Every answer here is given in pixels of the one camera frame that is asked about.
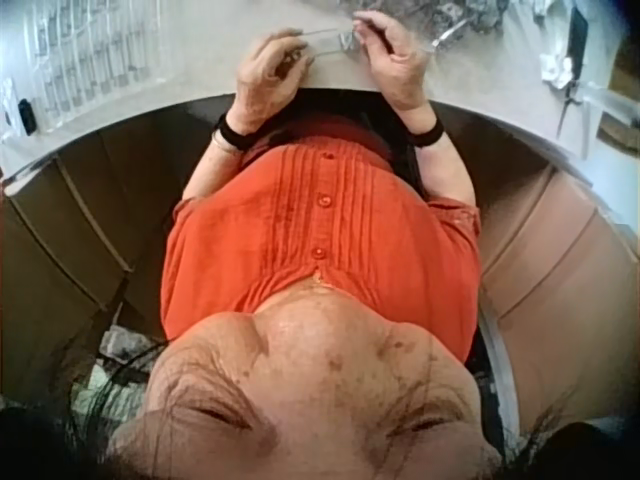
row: black bracelet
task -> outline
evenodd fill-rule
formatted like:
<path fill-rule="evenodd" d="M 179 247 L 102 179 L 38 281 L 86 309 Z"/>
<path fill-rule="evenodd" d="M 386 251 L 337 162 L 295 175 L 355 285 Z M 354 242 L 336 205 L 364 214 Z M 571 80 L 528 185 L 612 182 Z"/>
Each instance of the black bracelet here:
<path fill-rule="evenodd" d="M 420 133 L 418 135 L 410 134 L 411 143 L 414 147 L 430 147 L 444 135 L 444 125 L 439 118 L 436 119 L 436 124 L 427 133 Z"/>
<path fill-rule="evenodd" d="M 240 135 L 239 133 L 234 132 L 227 123 L 226 113 L 223 114 L 218 120 L 216 129 L 220 131 L 220 135 L 229 145 L 233 145 L 241 152 L 246 152 L 247 150 L 251 149 L 251 147 L 253 147 L 258 141 L 258 136 L 255 133 L 249 135 Z"/>

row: white table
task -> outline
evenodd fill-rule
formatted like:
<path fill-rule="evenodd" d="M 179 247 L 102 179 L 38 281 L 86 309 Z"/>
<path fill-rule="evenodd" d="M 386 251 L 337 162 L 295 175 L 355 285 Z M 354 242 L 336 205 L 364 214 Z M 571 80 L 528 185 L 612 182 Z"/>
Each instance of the white table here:
<path fill-rule="evenodd" d="M 586 155 L 601 112 L 571 106 L 560 136 L 556 136 L 564 97 L 541 81 L 539 56 L 566 50 L 569 14 L 560 2 L 539 25 L 533 20 L 529 2 L 516 0 L 510 5 L 502 33 L 468 31 L 449 49 L 437 53 L 429 64 L 425 89 L 435 101 L 497 120 L 570 169 L 572 162 Z M 5 140 L 0 145 L 5 179 L 107 125 L 166 106 L 233 93 L 235 68 L 255 37 L 285 26 L 312 32 L 348 30 L 351 25 L 339 12 L 317 8 L 319 4 L 335 5 L 333 0 L 161 3 L 171 60 L 170 80 L 116 95 L 53 131 Z M 607 85 L 622 36 L 621 23 L 604 5 L 607 2 L 583 3 L 588 4 L 585 14 L 590 22 L 583 79 Z M 27 6 L 26 1 L 9 0 L 0 7 L 0 78 L 12 77 L 19 98 L 32 100 L 35 91 L 24 41 Z M 375 88 L 362 65 L 340 53 L 319 57 L 305 86 Z M 34 174 L 15 182 L 7 193 L 17 191 Z"/>

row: woman's left hand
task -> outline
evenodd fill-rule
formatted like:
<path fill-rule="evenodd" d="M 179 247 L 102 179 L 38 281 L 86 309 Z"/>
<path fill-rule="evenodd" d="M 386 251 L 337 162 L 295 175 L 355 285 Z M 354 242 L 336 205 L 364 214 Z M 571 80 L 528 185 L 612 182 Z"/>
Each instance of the woman's left hand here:
<path fill-rule="evenodd" d="M 313 57 L 304 53 L 301 30 L 269 35 L 251 50 L 238 68 L 236 98 L 227 123 L 241 135 L 256 132 L 286 107 L 298 92 Z"/>

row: black pants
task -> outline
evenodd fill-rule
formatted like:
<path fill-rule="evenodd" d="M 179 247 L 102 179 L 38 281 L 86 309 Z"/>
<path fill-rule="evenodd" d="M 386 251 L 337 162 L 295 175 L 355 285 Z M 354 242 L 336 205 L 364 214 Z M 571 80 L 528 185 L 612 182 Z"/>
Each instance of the black pants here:
<path fill-rule="evenodd" d="M 280 126 L 310 113 L 327 113 L 345 117 L 378 135 L 391 150 L 393 172 L 426 198 L 420 179 L 415 149 L 407 129 L 380 93 L 355 90 L 301 89 L 282 112 L 260 129 L 267 134 Z M 271 138 L 270 147 L 292 141 L 284 132 Z"/>

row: bracelet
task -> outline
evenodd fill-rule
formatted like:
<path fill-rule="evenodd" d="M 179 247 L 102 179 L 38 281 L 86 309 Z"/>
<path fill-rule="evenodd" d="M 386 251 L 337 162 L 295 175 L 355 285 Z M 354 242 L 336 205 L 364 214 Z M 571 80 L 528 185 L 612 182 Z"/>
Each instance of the bracelet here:
<path fill-rule="evenodd" d="M 216 138 L 216 133 L 218 133 L 219 131 L 220 131 L 220 130 L 215 130 L 215 131 L 213 132 L 213 135 L 211 135 L 211 141 L 212 141 L 213 143 L 215 143 L 215 144 L 216 144 L 216 146 L 217 146 L 220 150 L 222 150 L 222 151 L 223 151 L 223 152 L 225 152 L 225 153 L 228 153 L 229 155 L 241 155 L 241 154 L 242 154 L 242 151 L 237 150 L 237 149 L 235 149 L 235 148 L 233 148 L 233 147 L 232 147 L 232 148 L 226 147 L 226 146 L 224 146 L 224 145 L 220 142 L 220 140 L 218 140 L 218 139 Z"/>
<path fill-rule="evenodd" d="M 427 133 L 420 133 L 418 135 L 411 134 L 411 143 L 414 147 L 430 147 L 434 143 L 437 143 L 444 135 L 444 125 L 439 118 L 436 118 L 436 124 Z"/>
<path fill-rule="evenodd" d="M 253 147 L 255 143 L 258 141 L 258 136 L 255 133 L 251 135 L 240 135 L 239 133 L 234 132 L 233 129 L 227 123 L 226 113 L 220 117 L 216 125 L 216 128 L 220 132 L 220 135 L 222 136 L 222 138 L 229 145 L 233 145 L 241 152 L 246 152 L 251 147 Z"/>

